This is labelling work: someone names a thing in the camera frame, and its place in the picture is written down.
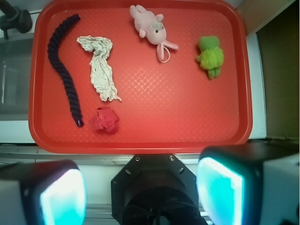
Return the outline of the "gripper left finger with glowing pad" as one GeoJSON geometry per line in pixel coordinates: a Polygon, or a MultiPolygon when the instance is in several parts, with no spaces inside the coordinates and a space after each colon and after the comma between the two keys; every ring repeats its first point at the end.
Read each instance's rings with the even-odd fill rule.
{"type": "Polygon", "coordinates": [[[0,167],[2,225],[82,225],[86,205],[85,177],[72,160],[0,167]]]}

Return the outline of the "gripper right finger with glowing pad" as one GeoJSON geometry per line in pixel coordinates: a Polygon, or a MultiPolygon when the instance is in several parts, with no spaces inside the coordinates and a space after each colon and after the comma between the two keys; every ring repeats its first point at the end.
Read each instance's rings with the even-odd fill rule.
{"type": "Polygon", "coordinates": [[[300,147],[250,142],[213,146],[196,169],[200,203],[215,225],[297,225],[300,147]]]}

